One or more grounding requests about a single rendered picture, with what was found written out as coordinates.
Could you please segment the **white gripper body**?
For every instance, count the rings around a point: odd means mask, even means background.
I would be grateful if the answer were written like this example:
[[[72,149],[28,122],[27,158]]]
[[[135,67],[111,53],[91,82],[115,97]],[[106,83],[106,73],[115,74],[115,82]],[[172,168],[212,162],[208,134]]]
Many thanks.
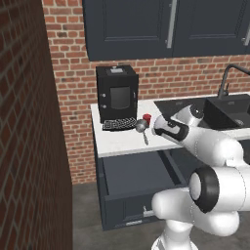
[[[159,115],[153,124],[152,133],[154,135],[173,135],[173,120],[170,117],[165,118],[163,115]]]

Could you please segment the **dark blue open drawer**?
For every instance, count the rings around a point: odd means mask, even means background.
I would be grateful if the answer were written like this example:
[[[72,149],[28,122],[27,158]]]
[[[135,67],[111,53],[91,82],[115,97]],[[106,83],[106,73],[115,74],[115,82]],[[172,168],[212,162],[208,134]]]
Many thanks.
[[[125,224],[157,218],[144,217],[144,206],[152,210],[155,193],[188,185],[198,166],[182,148],[134,153],[96,159],[97,186],[104,230],[125,228]]]

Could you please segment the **black tap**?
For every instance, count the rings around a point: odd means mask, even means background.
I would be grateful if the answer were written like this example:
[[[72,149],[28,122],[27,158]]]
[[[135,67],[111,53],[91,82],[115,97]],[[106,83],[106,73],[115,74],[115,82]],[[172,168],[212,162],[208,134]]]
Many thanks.
[[[246,68],[244,68],[244,67],[242,67],[242,66],[239,66],[239,65],[237,65],[237,64],[234,64],[234,63],[230,63],[230,64],[226,67],[226,69],[225,69],[225,71],[224,71],[222,83],[221,83],[221,86],[220,86],[219,91],[218,91],[218,96],[217,96],[217,98],[218,98],[219,100],[221,100],[223,97],[226,97],[226,96],[229,94],[229,84],[226,83],[226,81],[227,81],[227,78],[228,78],[229,70],[230,70],[231,68],[235,68],[235,69],[237,69],[237,70],[239,70],[239,71],[241,71],[241,72],[243,72],[243,73],[245,73],[245,74],[247,74],[247,75],[250,75],[250,70],[249,70],[249,69],[246,69]]]

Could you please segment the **dark blue cupboard door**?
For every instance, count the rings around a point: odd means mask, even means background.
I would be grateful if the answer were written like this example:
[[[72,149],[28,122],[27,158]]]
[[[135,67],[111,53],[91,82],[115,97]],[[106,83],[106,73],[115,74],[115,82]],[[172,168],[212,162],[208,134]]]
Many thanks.
[[[171,0],[82,0],[88,58],[120,61],[170,58]]]
[[[250,0],[178,0],[173,57],[246,55],[249,22]]]

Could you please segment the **black sink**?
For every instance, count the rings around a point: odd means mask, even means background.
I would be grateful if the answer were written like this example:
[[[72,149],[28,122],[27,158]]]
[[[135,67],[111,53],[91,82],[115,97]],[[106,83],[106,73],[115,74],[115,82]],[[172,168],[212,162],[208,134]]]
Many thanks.
[[[199,127],[218,131],[250,128],[250,96],[231,95],[217,97],[157,101],[155,105],[163,114],[174,115],[182,108],[195,104],[204,112]]]

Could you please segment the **black coffee machine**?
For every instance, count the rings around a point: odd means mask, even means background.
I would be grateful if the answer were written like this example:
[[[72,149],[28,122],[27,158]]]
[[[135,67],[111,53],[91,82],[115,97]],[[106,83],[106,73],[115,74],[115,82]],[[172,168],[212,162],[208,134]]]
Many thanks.
[[[130,65],[97,66],[100,122],[104,131],[135,128],[137,122],[139,75]]]

